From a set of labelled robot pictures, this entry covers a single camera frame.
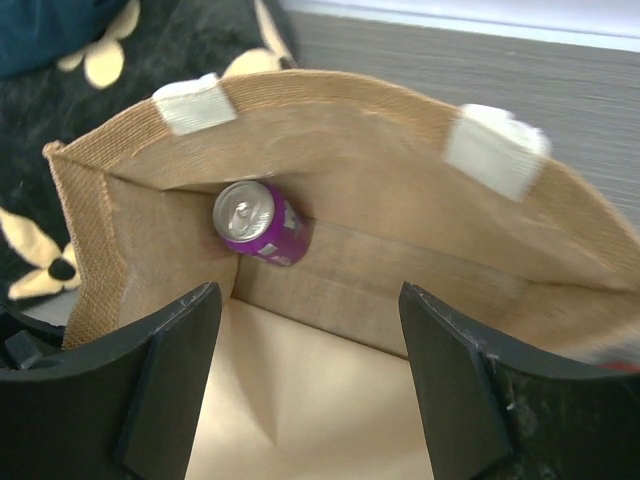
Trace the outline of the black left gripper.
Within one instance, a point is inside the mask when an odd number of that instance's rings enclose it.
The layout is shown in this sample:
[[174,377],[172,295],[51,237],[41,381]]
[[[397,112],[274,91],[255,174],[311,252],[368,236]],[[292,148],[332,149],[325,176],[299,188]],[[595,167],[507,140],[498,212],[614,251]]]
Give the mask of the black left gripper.
[[1,369],[33,370],[60,363],[65,326],[1,306]]

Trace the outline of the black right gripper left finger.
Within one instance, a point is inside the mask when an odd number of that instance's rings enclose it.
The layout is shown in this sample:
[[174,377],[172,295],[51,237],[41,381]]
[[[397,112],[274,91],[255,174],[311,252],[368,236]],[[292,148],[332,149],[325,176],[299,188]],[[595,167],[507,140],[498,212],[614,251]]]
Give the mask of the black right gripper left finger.
[[1,369],[5,479],[182,479],[222,300],[203,284],[60,363]]

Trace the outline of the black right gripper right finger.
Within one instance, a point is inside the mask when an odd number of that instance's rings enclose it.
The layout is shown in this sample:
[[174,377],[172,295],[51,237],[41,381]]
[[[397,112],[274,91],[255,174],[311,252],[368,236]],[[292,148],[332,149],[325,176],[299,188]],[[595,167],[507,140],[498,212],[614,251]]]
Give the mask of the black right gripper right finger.
[[635,479],[639,377],[488,327],[405,284],[398,307],[437,479]]

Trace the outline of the tan canvas tote bag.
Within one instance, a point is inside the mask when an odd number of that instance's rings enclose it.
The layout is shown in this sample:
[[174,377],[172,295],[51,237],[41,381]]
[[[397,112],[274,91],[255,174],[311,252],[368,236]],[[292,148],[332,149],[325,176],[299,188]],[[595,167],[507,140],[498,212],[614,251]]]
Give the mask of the tan canvas tote bag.
[[[418,286],[540,350],[609,368],[639,349],[639,238],[510,113],[311,70],[159,89],[57,169],[82,268],[75,348],[216,284],[221,320],[182,479],[437,479],[398,299]],[[309,228],[278,266],[232,250],[229,185]]]

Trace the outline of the dark blue cloth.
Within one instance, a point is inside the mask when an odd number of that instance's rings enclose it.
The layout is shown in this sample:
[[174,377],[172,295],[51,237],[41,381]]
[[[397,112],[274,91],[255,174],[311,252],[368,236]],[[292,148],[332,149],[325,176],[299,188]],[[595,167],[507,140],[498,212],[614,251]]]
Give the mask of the dark blue cloth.
[[104,33],[124,0],[1,0],[1,77],[55,63]]

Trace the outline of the black floral cushion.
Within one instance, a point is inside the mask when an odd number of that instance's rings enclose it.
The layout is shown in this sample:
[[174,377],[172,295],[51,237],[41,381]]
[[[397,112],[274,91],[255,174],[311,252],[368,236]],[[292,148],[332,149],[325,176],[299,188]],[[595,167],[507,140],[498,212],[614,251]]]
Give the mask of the black floral cushion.
[[1,304],[24,310],[81,282],[57,169],[100,169],[100,129],[160,88],[293,68],[278,1],[125,1],[97,39],[1,77]]

